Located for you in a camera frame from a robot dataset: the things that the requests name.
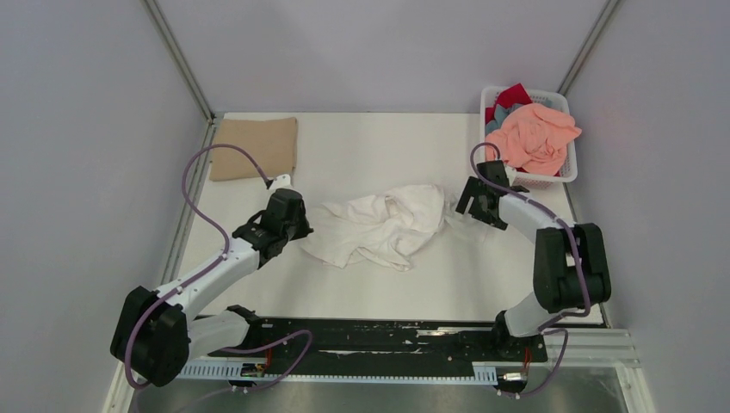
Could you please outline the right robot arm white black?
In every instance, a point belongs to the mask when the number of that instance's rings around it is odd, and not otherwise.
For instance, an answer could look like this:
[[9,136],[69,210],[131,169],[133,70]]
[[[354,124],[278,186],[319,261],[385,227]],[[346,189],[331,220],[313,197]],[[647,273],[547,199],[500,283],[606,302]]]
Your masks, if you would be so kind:
[[534,246],[532,293],[501,311],[492,329],[492,347],[513,359],[534,338],[564,317],[586,317],[594,305],[609,300],[612,286],[603,233],[598,225],[561,218],[510,185],[504,163],[473,166],[456,211],[505,231],[518,230]]

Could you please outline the white t shirt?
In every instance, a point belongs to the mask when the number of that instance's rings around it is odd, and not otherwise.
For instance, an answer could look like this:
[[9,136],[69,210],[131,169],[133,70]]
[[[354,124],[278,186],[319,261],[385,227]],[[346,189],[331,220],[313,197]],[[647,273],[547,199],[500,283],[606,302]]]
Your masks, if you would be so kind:
[[433,184],[326,202],[307,213],[313,233],[301,248],[336,268],[368,261],[405,272],[411,257],[442,229],[454,203],[451,193]]

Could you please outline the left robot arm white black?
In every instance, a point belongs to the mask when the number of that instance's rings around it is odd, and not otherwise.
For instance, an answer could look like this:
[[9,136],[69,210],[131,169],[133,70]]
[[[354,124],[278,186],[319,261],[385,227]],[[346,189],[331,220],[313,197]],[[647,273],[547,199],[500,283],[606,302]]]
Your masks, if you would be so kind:
[[167,385],[189,361],[219,350],[256,354],[263,333],[253,326],[252,312],[240,305],[211,317],[201,317],[201,311],[280,255],[288,243],[311,233],[302,195],[278,188],[262,211],[224,236],[216,256],[155,290],[133,289],[110,345],[111,355],[124,366],[127,383],[136,390]]

